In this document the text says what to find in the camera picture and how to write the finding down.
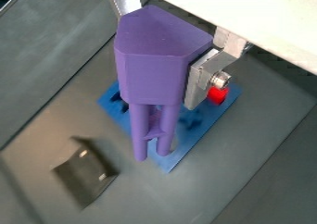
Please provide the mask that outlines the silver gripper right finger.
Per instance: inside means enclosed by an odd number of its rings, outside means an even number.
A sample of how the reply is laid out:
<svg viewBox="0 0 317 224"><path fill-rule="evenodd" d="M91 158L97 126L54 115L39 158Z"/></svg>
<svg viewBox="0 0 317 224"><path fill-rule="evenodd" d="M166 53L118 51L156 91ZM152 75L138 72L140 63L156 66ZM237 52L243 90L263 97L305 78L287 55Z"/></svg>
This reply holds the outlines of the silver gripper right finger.
<svg viewBox="0 0 317 224"><path fill-rule="evenodd" d="M213 48L192 64L185 93L185 107L194 110L206 99L209 89L224 89L232 76L225 68L251 49L252 44L236 33L218 27L214 33Z"/></svg>

